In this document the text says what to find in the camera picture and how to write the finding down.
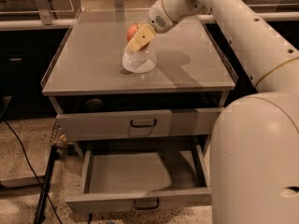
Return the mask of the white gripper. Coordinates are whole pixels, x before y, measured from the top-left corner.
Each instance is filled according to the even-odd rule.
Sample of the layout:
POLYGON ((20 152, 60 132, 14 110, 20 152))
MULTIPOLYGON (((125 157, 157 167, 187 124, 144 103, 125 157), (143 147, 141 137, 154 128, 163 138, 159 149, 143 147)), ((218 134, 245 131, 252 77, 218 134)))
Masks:
POLYGON ((156 32, 158 34, 164 34, 185 18, 197 15, 204 9, 205 7, 197 0, 156 1, 149 9, 149 24, 135 23, 128 28, 125 51, 128 54, 136 53, 151 42, 156 36, 156 32))

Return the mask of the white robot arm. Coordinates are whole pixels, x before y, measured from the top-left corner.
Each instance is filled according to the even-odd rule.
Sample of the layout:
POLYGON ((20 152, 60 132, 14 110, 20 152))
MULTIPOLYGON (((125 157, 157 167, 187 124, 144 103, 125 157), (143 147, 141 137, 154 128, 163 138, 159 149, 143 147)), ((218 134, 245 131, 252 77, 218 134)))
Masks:
POLYGON ((210 138, 213 224, 299 224, 299 50, 242 0, 158 0, 135 53, 205 7, 256 92, 227 105, 210 138))

